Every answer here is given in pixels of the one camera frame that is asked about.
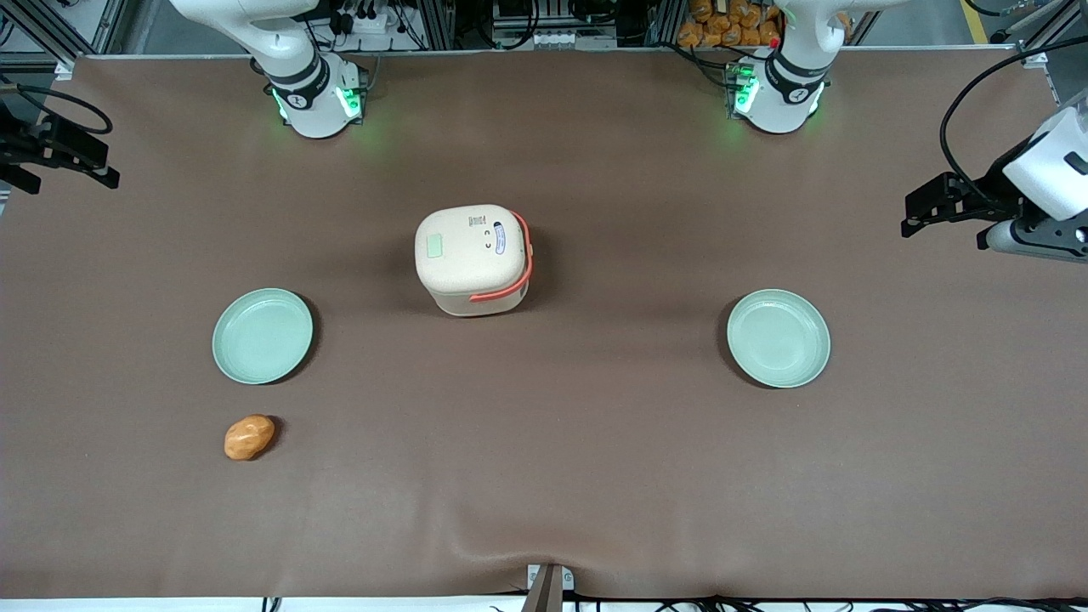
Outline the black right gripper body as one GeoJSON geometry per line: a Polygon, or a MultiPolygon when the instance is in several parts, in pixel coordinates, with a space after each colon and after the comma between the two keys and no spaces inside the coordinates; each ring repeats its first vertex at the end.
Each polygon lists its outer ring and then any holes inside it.
{"type": "Polygon", "coordinates": [[[47,156],[44,133],[49,133],[59,119],[58,113],[47,110],[44,121],[28,122],[13,115],[5,102],[1,102],[1,169],[15,170],[24,163],[58,169],[54,159],[47,156]]]}

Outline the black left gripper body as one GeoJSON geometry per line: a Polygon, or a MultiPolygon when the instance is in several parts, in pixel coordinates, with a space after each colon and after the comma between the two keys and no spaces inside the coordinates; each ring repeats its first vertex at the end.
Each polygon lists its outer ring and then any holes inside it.
{"type": "Polygon", "coordinates": [[[960,191],[960,208],[949,218],[952,224],[967,220],[1006,221],[1023,215],[1023,192],[1004,174],[1004,169],[1017,159],[1021,151],[999,156],[982,175],[969,179],[955,172],[960,191]]]}

